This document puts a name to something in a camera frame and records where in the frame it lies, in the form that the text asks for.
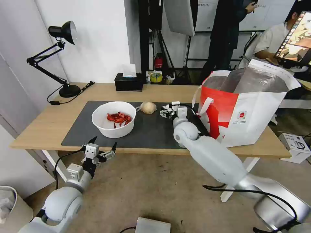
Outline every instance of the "white device box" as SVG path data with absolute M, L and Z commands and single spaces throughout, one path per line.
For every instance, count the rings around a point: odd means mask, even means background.
M 279 139 L 292 155 L 289 159 L 281 159 L 293 163 L 301 163 L 311 155 L 308 145 L 301 136 L 282 133 Z
M 170 233 L 171 224 L 139 217 L 135 233 Z

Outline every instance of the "black tissue box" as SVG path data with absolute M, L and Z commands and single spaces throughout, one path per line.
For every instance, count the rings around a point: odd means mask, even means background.
M 117 91 L 142 91 L 145 83 L 143 75 L 138 73 L 135 78 L 122 77 L 123 73 L 118 73 L 114 79 Z

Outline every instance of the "fire extinguisher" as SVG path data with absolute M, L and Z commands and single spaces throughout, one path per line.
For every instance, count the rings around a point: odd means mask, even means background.
M 161 69 L 163 65 L 163 57 L 161 53 L 158 53 L 155 58 L 155 69 Z

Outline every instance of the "shopping bag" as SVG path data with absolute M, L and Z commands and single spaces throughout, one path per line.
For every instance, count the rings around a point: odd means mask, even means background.
M 254 144 L 289 90 L 300 87 L 286 70 L 258 60 L 234 71 L 214 71 L 203 81 L 199 112 L 214 139 L 226 147 Z

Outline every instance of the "lamp arm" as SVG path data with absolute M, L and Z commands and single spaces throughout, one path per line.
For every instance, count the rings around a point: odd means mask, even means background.
M 54 51 L 53 53 L 51 54 L 48 54 L 48 55 L 45 55 L 45 56 L 40 56 L 42 54 L 44 54 L 45 52 L 53 49 L 54 47 L 58 46 L 59 49 Z M 30 57 L 30 58 L 27 58 L 27 63 L 29 65 L 31 65 L 32 67 L 36 68 L 37 70 L 41 71 L 42 73 L 46 74 L 47 76 L 51 77 L 52 79 L 54 79 L 55 81 L 59 82 L 60 84 L 64 85 L 64 86 L 69 86 L 69 84 L 67 83 L 67 80 L 65 79 L 62 79 L 52 73 L 50 73 L 49 71 L 47 71 L 46 69 L 42 68 L 41 66 L 39 66 L 39 62 L 53 56 L 54 54 L 62 51 L 65 47 L 65 42 L 63 41 L 59 41 L 57 42 L 56 44 L 54 44 L 53 46 L 47 48 L 46 50 L 38 53 L 37 55 L 33 56 L 33 57 Z

